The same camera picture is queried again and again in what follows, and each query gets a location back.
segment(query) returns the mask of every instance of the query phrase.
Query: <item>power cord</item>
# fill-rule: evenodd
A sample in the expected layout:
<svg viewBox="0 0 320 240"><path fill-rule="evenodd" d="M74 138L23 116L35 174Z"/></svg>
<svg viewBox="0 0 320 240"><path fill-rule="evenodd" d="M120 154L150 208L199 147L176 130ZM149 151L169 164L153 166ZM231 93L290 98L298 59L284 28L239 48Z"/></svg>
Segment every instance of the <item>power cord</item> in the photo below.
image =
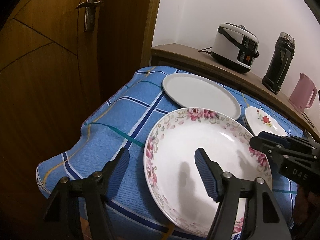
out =
<svg viewBox="0 0 320 240"><path fill-rule="evenodd" d="M209 51L205 51L206 49L211 49L212 47L209 47L209 48L205 48L205 49L201 49L201 50L198 50L198 52L205 52L205 53L208 53L211 55L211 52Z"/></svg>

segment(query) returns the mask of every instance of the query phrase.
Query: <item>metal screw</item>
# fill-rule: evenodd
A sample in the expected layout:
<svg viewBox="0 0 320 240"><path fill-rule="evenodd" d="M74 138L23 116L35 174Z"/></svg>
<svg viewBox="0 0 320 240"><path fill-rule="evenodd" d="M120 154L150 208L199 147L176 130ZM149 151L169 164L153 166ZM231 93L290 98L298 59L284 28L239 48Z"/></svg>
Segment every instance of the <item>metal screw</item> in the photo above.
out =
<svg viewBox="0 0 320 240"><path fill-rule="evenodd" d="M263 183L264 183L264 179L263 179L263 178L258 177L258 178L257 178L257 182L258 182L259 184L263 184Z"/></svg>
<svg viewBox="0 0 320 240"><path fill-rule="evenodd" d="M68 177L62 177L62 178L60 179L60 183L67 183L68 180L69 180Z"/></svg>
<svg viewBox="0 0 320 240"><path fill-rule="evenodd" d="M229 171L225 171L224 173L222 173L223 177L225 178L231 178L232 174Z"/></svg>
<svg viewBox="0 0 320 240"><path fill-rule="evenodd" d="M93 173L93 176L94 176L95 178L99 178L99 177L102 176L102 172L101 172L101 171L95 171L95 172Z"/></svg>

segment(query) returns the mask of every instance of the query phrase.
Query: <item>floral plate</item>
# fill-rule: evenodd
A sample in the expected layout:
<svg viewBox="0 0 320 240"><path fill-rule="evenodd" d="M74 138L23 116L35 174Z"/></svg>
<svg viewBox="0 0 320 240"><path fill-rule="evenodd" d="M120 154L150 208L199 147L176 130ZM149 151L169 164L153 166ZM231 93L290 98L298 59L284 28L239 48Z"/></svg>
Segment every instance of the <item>floral plate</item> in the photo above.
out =
<svg viewBox="0 0 320 240"><path fill-rule="evenodd" d="M255 136L265 131L279 136L288 136L286 131L269 114L254 106L245 109L245 117Z"/></svg>
<svg viewBox="0 0 320 240"><path fill-rule="evenodd" d="M218 204L210 198L194 154L202 147L224 171L241 179L262 177L272 187L266 156L249 146L251 133L235 120L203 108L182 108L162 117L144 148L147 184L161 211L175 225L206 237ZM242 229L245 199L240 199L233 234Z"/></svg>

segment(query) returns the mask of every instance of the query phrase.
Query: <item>tablecloth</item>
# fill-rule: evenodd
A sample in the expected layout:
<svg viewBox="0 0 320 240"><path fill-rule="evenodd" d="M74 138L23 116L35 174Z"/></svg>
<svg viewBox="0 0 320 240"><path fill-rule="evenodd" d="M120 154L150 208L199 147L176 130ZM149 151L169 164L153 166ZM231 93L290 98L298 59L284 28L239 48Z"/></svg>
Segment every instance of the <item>tablecloth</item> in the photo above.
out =
<svg viewBox="0 0 320 240"><path fill-rule="evenodd" d="M71 180L82 179L101 170L106 162L115 158L121 147L126 147L130 151L128 169L117 195L106 204L113 227L118 236L127 240L162 239L170 222L148 190L142 158L144 143L153 125L165 114L180 108L162 89L163 78L177 72L186 73L168 66L136 71L125 86L84 121L81 138L72 149L37 166L36 181L43 195L48 198L63 176ZM255 106L271 115L288 135L302 136L302 130L263 103L230 87L221 86L238 100L242 111L238 122L242 125L245 126L245 108ZM270 166L272 191L290 226L297 185L276 173L272 163ZM79 200L79 205L81 216L87 219L83 199ZM175 227L168 239L202 238Z"/></svg>

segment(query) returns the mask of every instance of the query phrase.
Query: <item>wooden shelf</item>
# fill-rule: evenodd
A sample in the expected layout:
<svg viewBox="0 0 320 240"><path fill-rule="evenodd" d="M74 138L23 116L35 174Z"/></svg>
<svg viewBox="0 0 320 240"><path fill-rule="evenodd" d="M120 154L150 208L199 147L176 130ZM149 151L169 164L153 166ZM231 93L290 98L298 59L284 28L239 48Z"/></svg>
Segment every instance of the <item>wooden shelf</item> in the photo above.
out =
<svg viewBox="0 0 320 240"><path fill-rule="evenodd" d="M153 47L151 57L151 65L166 62L246 93L279 112L302 130L307 129L315 140L320 141L318 130L304 114L294 109L288 101L289 98L282 92L275 95L269 91L261 83L262 79L251 72L244 74L235 72L216 62L209 54L176 43Z"/></svg>

